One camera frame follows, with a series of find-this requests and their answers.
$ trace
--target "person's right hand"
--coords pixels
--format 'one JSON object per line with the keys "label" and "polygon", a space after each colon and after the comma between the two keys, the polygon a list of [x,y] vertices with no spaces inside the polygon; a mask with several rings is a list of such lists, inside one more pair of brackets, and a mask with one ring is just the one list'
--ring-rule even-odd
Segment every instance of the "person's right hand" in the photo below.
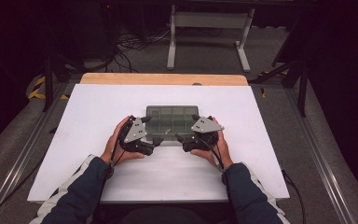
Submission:
{"label": "person's right hand", "polygon": [[[218,156],[221,156],[223,166],[225,169],[227,169],[234,162],[232,161],[232,159],[229,155],[228,144],[226,142],[225,136],[223,135],[223,132],[217,131],[217,134],[218,134],[219,139],[217,141],[216,146],[213,148],[213,150],[216,152],[216,154]],[[212,166],[214,166],[214,167],[216,166],[212,151],[203,151],[200,149],[193,149],[190,151],[190,153],[207,160]]]}

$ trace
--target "navy blue sleeve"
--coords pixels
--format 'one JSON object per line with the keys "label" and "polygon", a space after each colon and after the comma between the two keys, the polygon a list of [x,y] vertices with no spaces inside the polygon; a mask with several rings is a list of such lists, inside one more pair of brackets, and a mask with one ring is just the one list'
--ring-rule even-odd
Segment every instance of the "navy blue sleeve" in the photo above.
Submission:
{"label": "navy blue sleeve", "polygon": [[37,212],[36,223],[86,223],[99,203],[106,163],[89,156],[64,184],[45,201]]}
{"label": "navy blue sleeve", "polygon": [[222,180],[239,223],[289,223],[275,199],[244,164],[232,164],[222,174]]}

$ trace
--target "person's left hand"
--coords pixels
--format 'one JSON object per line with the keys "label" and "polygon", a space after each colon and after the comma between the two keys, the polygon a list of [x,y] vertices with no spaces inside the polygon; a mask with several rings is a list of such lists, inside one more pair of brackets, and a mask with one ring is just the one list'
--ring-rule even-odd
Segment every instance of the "person's left hand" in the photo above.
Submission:
{"label": "person's left hand", "polygon": [[[106,143],[106,148],[103,152],[103,155],[101,156],[101,159],[107,164],[110,164],[110,158],[112,157],[113,147],[115,146],[115,142],[118,136],[118,132],[120,132],[121,127],[129,120],[130,117],[124,118],[115,128],[115,131],[113,132],[112,136],[109,137],[109,140]],[[144,158],[145,155],[140,152],[128,152],[124,151],[124,149],[120,146],[120,144],[117,144],[115,157],[113,158],[113,164],[119,165],[124,161],[127,160],[134,160],[134,159],[141,159]]]}

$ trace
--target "human hand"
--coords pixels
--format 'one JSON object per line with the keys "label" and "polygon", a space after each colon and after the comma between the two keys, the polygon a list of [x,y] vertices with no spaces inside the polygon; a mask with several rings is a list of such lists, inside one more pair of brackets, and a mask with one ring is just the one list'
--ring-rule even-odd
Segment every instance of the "human hand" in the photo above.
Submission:
{"label": "human hand", "polygon": [[[113,132],[113,134],[109,137],[109,140],[106,143],[106,147],[105,150],[103,152],[103,155],[101,156],[101,159],[107,164],[110,164],[110,159],[112,157],[112,153],[113,153],[113,147],[115,146],[115,142],[118,138],[118,133],[121,130],[121,127],[123,127],[123,125],[129,120],[130,117],[126,117],[124,118],[115,128],[115,131]],[[115,152],[115,156],[113,158],[113,164],[114,165],[119,165],[124,161],[127,160],[134,160],[134,159],[141,159],[144,158],[145,155],[140,153],[140,152],[128,152],[125,151],[120,144],[117,144],[117,148],[116,148],[116,152]]]}
{"label": "human hand", "polygon": [[[214,146],[213,150],[216,152],[218,156],[221,157],[221,161],[223,163],[223,166],[225,169],[227,169],[230,165],[232,165],[234,162],[232,161],[229,151],[228,151],[228,144],[226,142],[226,139],[223,135],[222,131],[217,131],[218,134],[218,141],[216,146]],[[191,154],[199,156],[205,160],[207,160],[213,167],[216,167],[216,163],[213,158],[212,151],[203,151],[200,149],[193,149],[190,151]]]}

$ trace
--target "white tabletop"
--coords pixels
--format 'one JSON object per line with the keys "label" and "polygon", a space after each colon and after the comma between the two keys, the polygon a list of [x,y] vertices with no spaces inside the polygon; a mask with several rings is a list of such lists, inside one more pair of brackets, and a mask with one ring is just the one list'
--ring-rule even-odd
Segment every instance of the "white tabletop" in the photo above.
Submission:
{"label": "white tabletop", "polygon": [[[245,162],[265,190],[288,198],[251,87],[77,84],[28,196],[43,202],[89,154],[100,156],[116,125],[126,116],[144,117],[148,105],[197,105],[214,116],[234,162]],[[150,157],[115,168],[103,190],[103,203],[224,202],[220,173],[180,146],[156,147]]]}

